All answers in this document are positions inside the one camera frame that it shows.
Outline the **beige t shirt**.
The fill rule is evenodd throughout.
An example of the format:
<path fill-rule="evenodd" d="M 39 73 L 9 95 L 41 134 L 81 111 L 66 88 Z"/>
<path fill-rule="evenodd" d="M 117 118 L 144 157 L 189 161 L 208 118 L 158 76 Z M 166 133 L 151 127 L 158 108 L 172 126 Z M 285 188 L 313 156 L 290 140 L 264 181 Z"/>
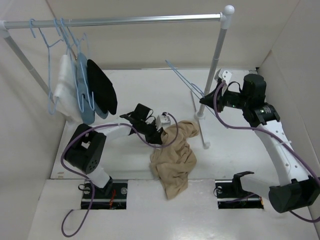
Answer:
<path fill-rule="evenodd" d="M 188 188 L 188 176 L 197 163 L 197 158 L 187 139 L 199 134 L 199 125 L 194 121 L 183 120 L 178 126 L 172 124 L 161 134 L 164 145 L 150 155 L 150 170 L 160 180 L 166 198 L 172 200 Z"/>

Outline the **light blue wire hanger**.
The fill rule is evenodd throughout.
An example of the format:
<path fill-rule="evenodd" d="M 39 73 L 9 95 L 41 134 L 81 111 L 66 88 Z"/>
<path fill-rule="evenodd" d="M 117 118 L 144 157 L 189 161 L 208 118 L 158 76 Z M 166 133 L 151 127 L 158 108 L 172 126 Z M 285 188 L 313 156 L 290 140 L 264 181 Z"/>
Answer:
<path fill-rule="evenodd" d="M 190 82 L 188 79 L 186 79 L 176 67 L 174 67 L 168 60 L 165 60 L 166 64 L 170 67 L 170 69 L 177 75 L 177 77 L 187 86 L 187 88 L 195 94 L 195 96 L 198 99 L 201 99 L 204 97 L 204 91 L 201 90 L 196 84 L 193 82 Z"/>

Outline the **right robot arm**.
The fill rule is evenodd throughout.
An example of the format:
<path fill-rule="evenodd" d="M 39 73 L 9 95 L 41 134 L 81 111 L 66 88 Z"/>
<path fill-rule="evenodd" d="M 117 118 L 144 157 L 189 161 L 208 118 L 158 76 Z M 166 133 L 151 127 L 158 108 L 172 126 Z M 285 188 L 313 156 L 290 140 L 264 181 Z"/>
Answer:
<path fill-rule="evenodd" d="M 220 70 L 215 89 L 200 99 L 213 109 L 218 121 L 228 129 L 253 131 L 263 143 L 277 173 L 278 183 L 263 180 L 252 171 L 236 173 L 231 191 L 238 198 L 255 194 L 270 201 L 278 213 L 311 206 L 320 196 L 320 178 L 293 150 L 287 139 L 281 118 L 274 106 L 267 103 L 267 83 L 259 74 L 244 76 L 238 91 L 230 91 L 231 73 Z M 232 126 L 219 116 L 225 107 L 239 109 L 248 126 Z"/>

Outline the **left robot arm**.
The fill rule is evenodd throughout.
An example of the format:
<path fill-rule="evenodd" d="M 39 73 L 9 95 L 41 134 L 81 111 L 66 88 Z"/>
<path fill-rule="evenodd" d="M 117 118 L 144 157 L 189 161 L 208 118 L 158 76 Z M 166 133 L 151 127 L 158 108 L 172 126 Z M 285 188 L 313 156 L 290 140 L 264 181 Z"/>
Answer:
<path fill-rule="evenodd" d="M 152 111 L 139 103 L 134 111 L 120 115 L 116 122 L 109 122 L 104 128 L 80 124 L 63 151 L 62 159 L 92 182 L 98 197 L 107 198 L 112 191 L 113 179 L 100 164 L 105 143 L 137 134 L 144 136 L 148 144 L 161 146 L 163 125 L 169 123 L 170 118 L 166 113 L 155 117 L 150 115 Z"/>

